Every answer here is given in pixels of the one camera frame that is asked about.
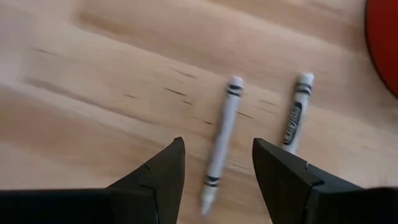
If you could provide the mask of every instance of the wooden surface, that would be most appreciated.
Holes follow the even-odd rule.
[[[279,144],[316,75],[299,156],[398,185],[398,101],[369,61],[364,0],[0,0],[0,188],[105,187],[185,140],[179,223],[271,223],[254,137]],[[212,214],[200,190],[224,86],[247,85]]]

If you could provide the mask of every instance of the white crayon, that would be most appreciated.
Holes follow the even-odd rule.
[[[235,125],[236,112],[243,91],[242,78],[233,77],[226,91],[226,101],[223,108],[223,122],[216,138],[213,156],[207,171],[205,187],[202,194],[202,214],[206,215],[215,200],[218,182],[223,171],[224,162],[228,153],[228,144]]]
[[[296,153],[299,146],[300,128],[312,94],[313,80],[312,73],[304,73],[298,78],[295,86],[294,103],[282,143],[282,149],[292,154]]]

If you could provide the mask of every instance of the crayola logo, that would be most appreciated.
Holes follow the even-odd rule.
[[[284,139],[285,145],[290,145],[294,140],[294,137],[297,133],[297,128],[299,126],[302,110],[303,110],[302,104],[300,102],[294,102],[285,134],[285,139]]]

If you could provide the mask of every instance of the red object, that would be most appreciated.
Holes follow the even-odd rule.
[[[398,96],[398,0],[368,0],[365,28],[373,63]]]

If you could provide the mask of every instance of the wooden table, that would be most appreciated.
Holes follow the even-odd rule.
[[[185,140],[179,223],[271,223],[251,159],[316,75],[298,155],[398,185],[398,101],[369,61],[365,0],[0,0],[0,188],[105,187]],[[247,85],[218,199],[200,190],[231,75]]]

